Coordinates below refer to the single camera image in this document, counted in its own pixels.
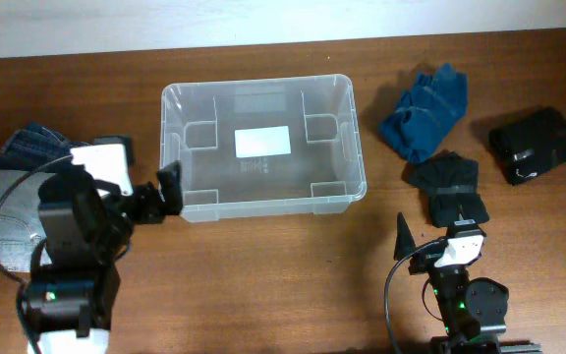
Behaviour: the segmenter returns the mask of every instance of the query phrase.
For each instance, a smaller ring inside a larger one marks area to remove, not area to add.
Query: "white label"
[[[291,153],[288,127],[235,131],[235,155],[238,158]]]

